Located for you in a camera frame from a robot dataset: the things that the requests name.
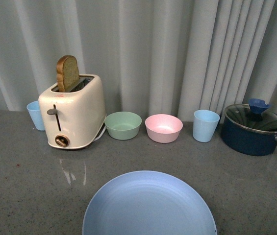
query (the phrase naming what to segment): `blue cup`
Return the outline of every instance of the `blue cup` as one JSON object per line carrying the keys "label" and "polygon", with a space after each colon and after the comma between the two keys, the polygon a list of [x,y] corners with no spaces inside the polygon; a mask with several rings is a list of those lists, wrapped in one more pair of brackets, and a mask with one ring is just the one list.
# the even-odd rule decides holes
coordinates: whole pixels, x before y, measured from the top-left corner
{"label": "blue cup", "polygon": [[220,116],[210,110],[194,112],[193,137],[199,142],[209,142],[216,130]]}
{"label": "blue cup", "polygon": [[38,100],[29,103],[27,105],[27,110],[29,112],[29,115],[32,121],[35,124],[36,129],[39,131],[45,131],[45,126],[44,126],[44,122],[42,121]]}

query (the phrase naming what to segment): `bowl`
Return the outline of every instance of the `bowl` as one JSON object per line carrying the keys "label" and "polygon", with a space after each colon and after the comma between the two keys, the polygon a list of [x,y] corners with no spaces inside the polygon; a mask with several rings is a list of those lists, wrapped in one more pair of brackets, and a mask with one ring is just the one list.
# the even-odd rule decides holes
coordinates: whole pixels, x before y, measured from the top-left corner
{"label": "bowl", "polygon": [[158,143],[170,143],[178,138],[183,123],[175,116],[156,114],[145,121],[147,134],[150,139]]}
{"label": "bowl", "polygon": [[122,141],[134,138],[138,134],[141,123],[140,116],[131,112],[112,113],[104,120],[109,135]]}

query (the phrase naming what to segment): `toaster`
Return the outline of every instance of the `toaster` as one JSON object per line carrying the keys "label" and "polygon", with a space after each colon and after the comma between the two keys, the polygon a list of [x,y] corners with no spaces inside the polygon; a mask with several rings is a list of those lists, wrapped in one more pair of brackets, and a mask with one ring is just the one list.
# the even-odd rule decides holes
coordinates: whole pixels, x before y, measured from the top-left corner
{"label": "toaster", "polygon": [[106,117],[99,76],[80,74],[78,83],[59,92],[55,83],[39,96],[39,106],[50,146],[79,149],[97,136]]}

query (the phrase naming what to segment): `blue lid knob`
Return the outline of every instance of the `blue lid knob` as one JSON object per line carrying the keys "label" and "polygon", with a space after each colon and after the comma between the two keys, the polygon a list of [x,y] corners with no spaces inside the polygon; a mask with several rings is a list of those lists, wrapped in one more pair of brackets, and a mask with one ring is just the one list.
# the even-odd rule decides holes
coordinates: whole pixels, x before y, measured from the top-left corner
{"label": "blue lid knob", "polygon": [[271,107],[271,104],[266,104],[262,99],[249,99],[248,104],[254,114],[261,114]]}

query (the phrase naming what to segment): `toast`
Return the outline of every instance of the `toast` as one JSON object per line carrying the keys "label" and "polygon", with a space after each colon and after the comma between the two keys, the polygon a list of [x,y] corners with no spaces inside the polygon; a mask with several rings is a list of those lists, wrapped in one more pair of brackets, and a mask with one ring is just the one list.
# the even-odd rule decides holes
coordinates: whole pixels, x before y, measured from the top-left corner
{"label": "toast", "polygon": [[59,92],[66,92],[70,86],[79,81],[77,60],[74,56],[65,55],[56,65],[56,80]]}

